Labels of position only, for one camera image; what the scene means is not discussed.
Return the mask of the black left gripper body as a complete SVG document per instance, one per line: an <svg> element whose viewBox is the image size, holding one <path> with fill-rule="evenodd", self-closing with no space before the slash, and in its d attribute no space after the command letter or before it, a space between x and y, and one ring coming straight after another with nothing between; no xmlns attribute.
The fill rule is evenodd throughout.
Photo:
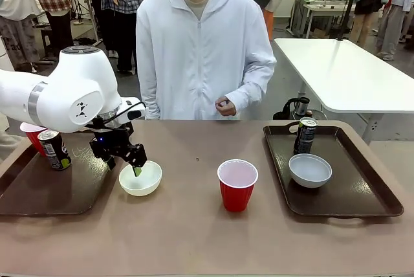
<svg viewBox="0 0 414 277"><path fill-rule="evenodd" d="M133 132L131 122L106 132L94 131L94 138L89 143L94 156L103 160L104 155L112 155L129 164L133 159L142 160L146 163L147 155L143 144L132 144L130 142L129 138Z"/></svg>

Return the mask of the person's left hand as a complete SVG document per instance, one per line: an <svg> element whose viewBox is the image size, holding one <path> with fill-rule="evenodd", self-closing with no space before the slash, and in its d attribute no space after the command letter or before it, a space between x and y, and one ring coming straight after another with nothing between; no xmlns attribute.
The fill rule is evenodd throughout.
<svg viewBox="0 0 414 277"><path fill-rule="evenodd" d="M226 96L222 96L215 101L215 108L222 116L235 116L237 113L234 103Z"/></svg>

